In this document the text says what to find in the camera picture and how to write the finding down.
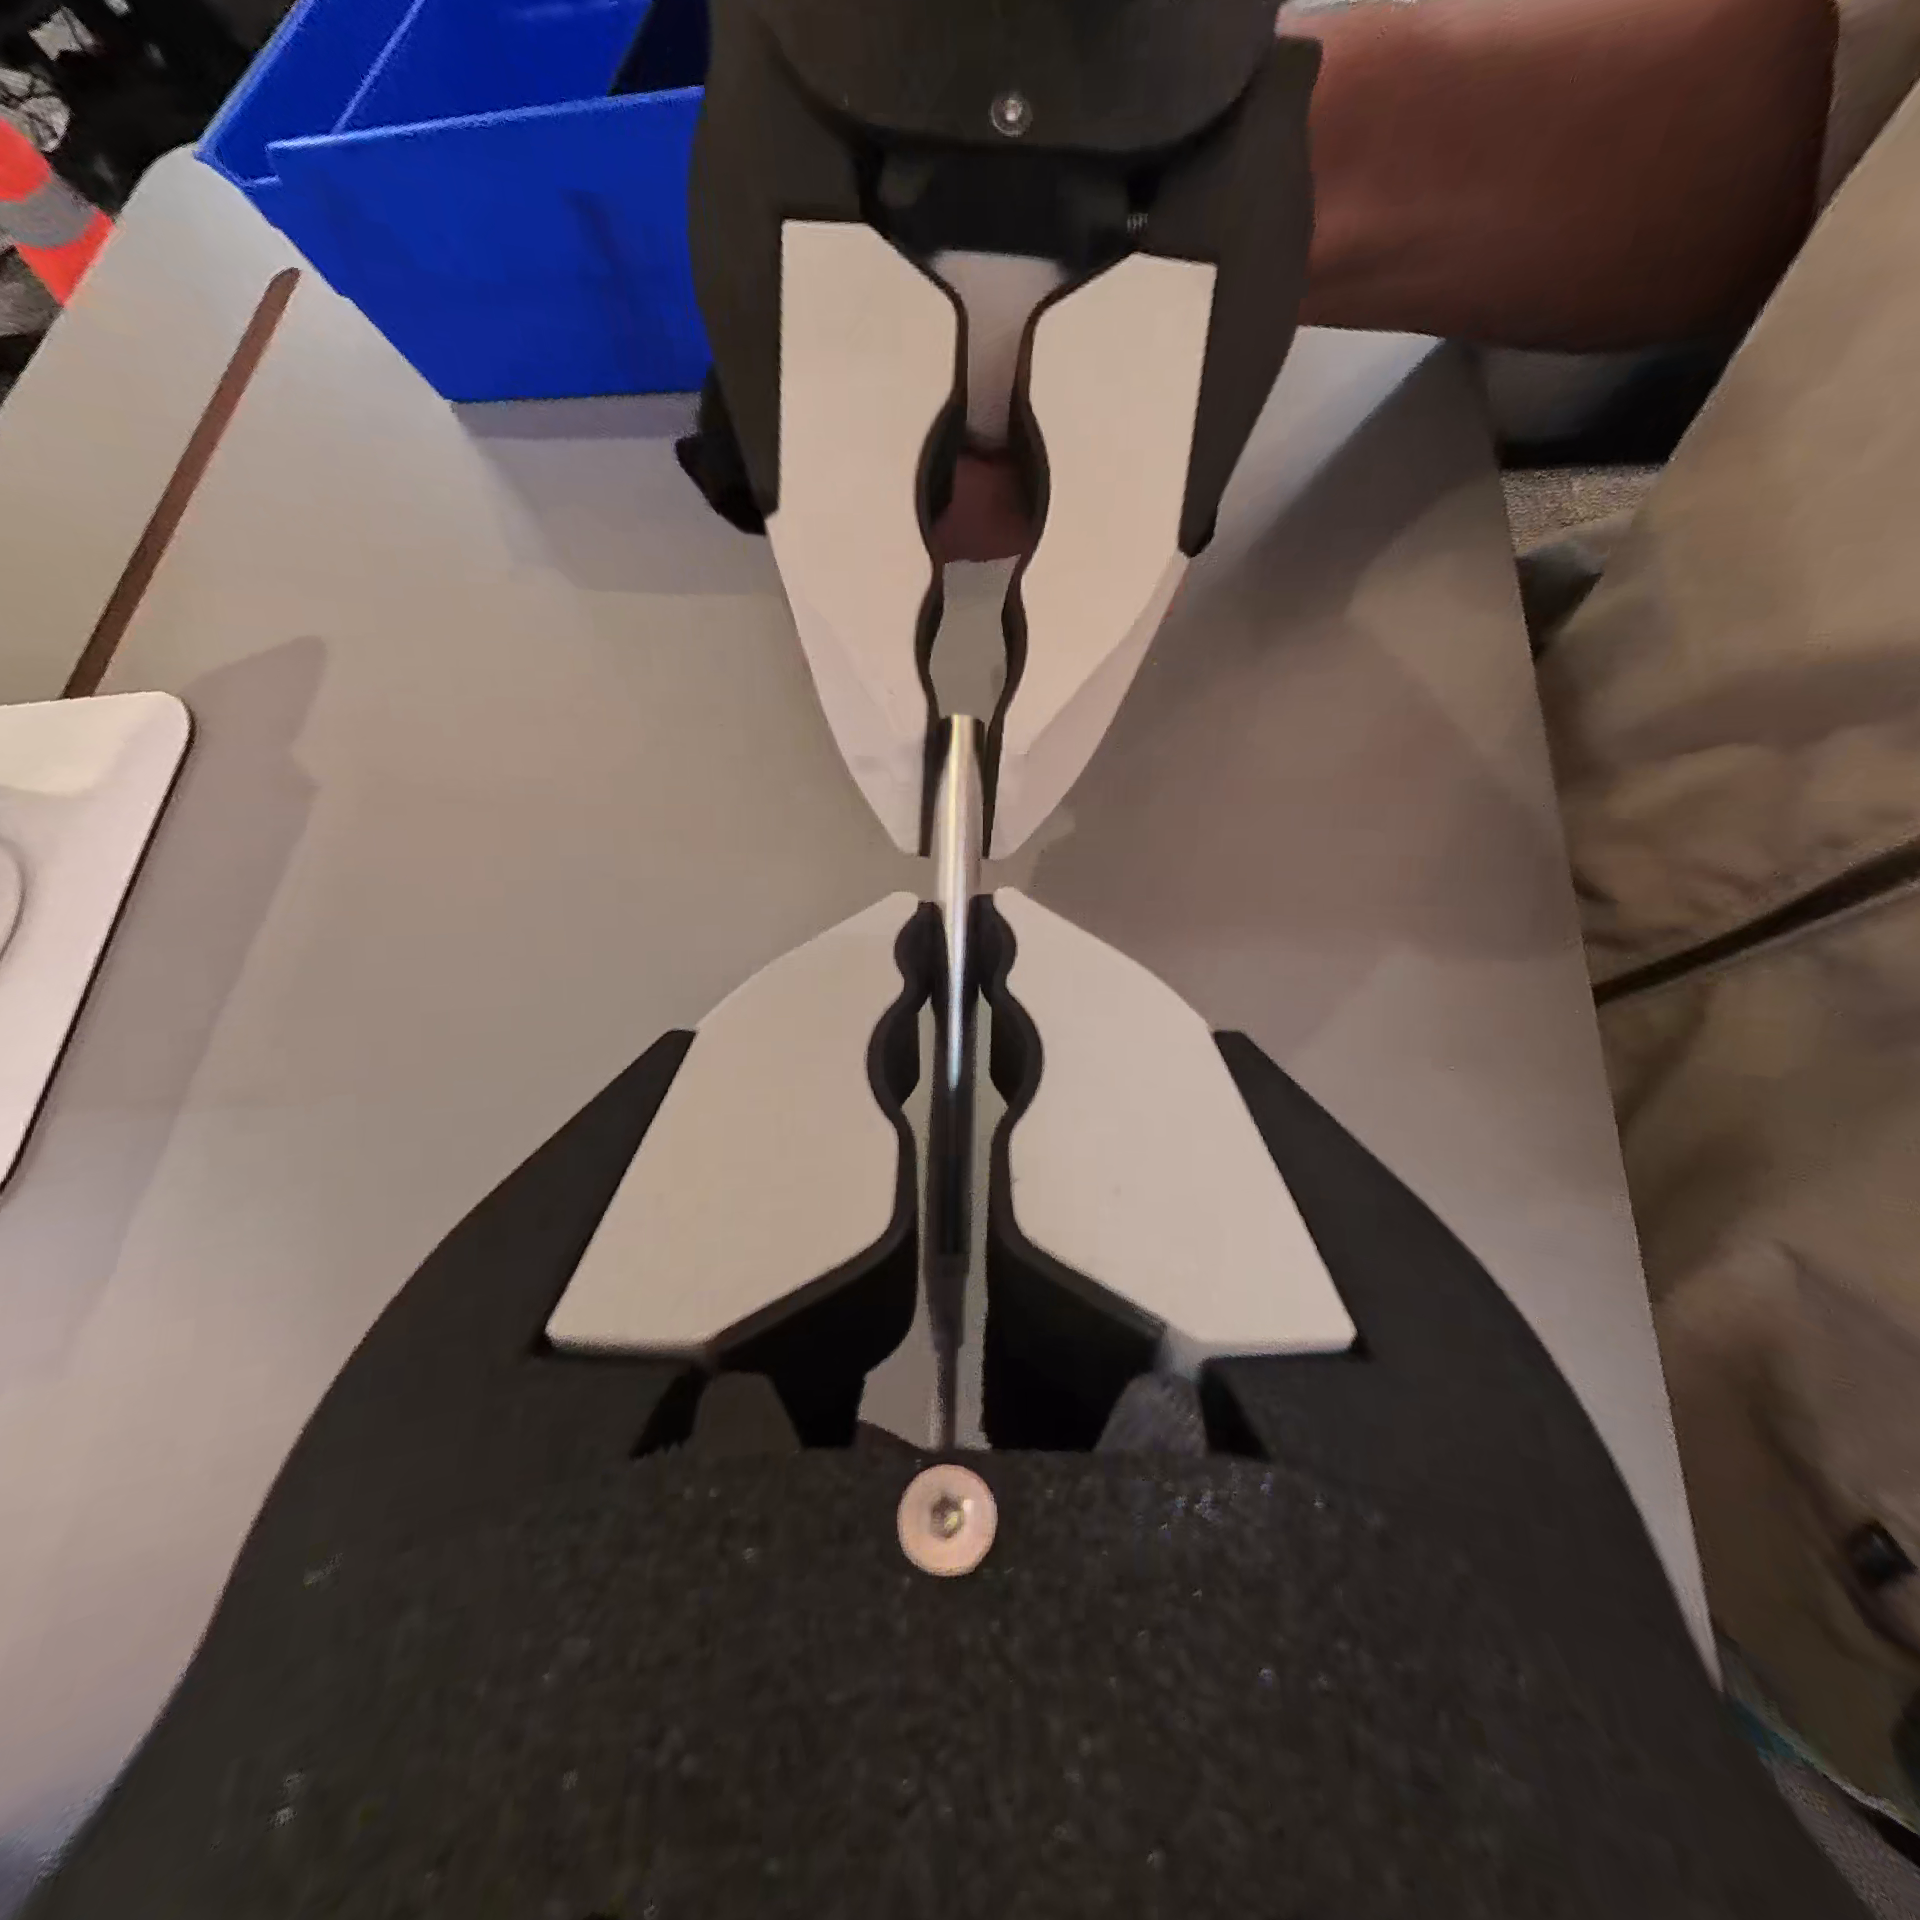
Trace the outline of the blue plastic bin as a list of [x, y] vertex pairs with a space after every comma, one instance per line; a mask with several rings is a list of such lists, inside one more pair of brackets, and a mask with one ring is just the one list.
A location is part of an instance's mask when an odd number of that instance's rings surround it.
[[200, 156], [446, 400], [691, 393], [704, 1], [301, 1]]

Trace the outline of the orange cone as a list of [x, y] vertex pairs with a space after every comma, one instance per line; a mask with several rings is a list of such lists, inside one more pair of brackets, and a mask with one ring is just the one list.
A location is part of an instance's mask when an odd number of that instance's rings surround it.
[[113, 231], [113, 217], [60, 179], [30, 137], [2, 118], [2, 236], [60, 307], [72, 303]]

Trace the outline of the person's right forearm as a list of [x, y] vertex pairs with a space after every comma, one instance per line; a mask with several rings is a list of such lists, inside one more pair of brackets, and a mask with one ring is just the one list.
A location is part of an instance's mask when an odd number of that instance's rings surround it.
[[1309, 327], [1705, 340], [1813, 225], [1834, 5], [1297, 5], [1278, 30], [1318, 47]]

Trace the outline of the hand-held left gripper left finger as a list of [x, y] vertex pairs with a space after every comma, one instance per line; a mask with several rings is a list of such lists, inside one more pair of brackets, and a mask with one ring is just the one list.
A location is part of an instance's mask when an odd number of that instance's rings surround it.
[[918, 1297], [922, 1005], [931, 904], [889, 893], [698, 1022], [545, 1326], [571, 1355], [762, 1376], [843, 1448]]

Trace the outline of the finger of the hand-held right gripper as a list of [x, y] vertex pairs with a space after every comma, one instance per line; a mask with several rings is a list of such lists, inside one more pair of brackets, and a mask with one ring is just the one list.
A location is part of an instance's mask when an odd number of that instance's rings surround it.
[[929, 449], [963, 390], [953, 295], [876, 228], [786, 222], [780, 253], [780, 580], [859, 795], [922, 851], [938, 622]]
[[1048, 300], [1024, 339], [1041, 534], [1005, 604], [1021, 657], [1000, 708], [993, 857], [1072, 793], [1177, 592], [1214, 269], [1131, 253]]

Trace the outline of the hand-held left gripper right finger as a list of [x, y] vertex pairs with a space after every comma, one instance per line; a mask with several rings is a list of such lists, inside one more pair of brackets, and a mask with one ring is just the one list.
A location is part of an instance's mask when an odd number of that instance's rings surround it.
[[1355, 1324], [1216, 1030], [1016, 887], [977, 908], [993, 1131], [981, 1425], [1090, 1451], [1133, 1380], [1347, 1353]]

